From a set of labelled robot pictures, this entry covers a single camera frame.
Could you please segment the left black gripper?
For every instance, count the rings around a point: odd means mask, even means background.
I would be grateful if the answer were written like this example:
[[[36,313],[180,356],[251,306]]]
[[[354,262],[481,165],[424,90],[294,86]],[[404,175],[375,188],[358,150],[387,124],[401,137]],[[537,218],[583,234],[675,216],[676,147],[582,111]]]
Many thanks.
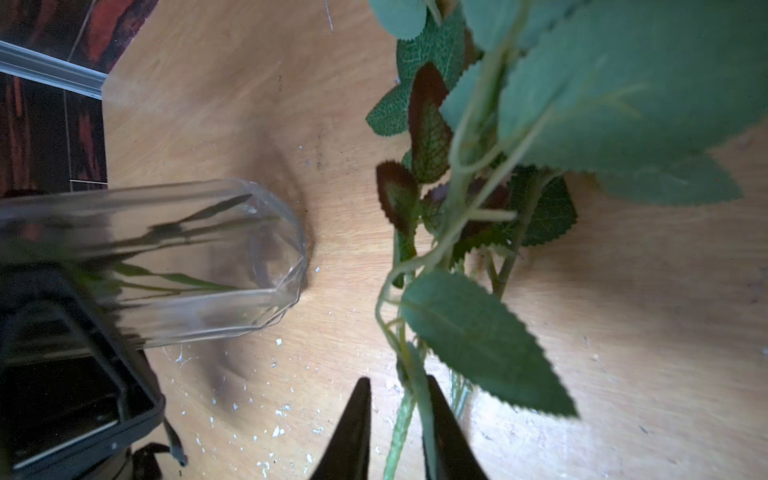
[[[1,476],[160,479],[188,457],[143,351],[54,263],[1,269]]]

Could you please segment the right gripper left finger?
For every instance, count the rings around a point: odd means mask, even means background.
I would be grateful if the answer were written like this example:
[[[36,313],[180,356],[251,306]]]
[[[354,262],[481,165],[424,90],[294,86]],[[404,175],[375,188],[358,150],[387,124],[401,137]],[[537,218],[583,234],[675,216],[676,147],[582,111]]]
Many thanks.
[[[310,477],[366,480],[370,463],[371,383],[358,379],[326,450]]]

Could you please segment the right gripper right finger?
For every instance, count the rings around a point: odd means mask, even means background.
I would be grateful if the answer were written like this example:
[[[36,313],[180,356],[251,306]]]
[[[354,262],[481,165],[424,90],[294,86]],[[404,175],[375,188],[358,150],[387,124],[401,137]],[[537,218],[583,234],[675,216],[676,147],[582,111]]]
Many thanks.
[[[481,479],[488,477],[475,458],[437,380],[427,376],[433,408],[433,444],[428,453],[428,434],[422,435],[426,479]]]

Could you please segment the pink peony flower stem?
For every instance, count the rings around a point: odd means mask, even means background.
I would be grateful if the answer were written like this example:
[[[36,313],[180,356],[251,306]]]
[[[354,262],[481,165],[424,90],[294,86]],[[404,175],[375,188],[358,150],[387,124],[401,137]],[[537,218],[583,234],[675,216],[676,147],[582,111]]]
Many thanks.
[[[741,196],[709,149],[767,112],[763,1],[374,1],[399,81],[368,113],[408,151],[375,171],[394,229],[374,315],[433,455],[428,375],[456,421],[481,390],[574,418],[537,338],[503,302],[520,251],[568,232],[568,173],[637,203]]]

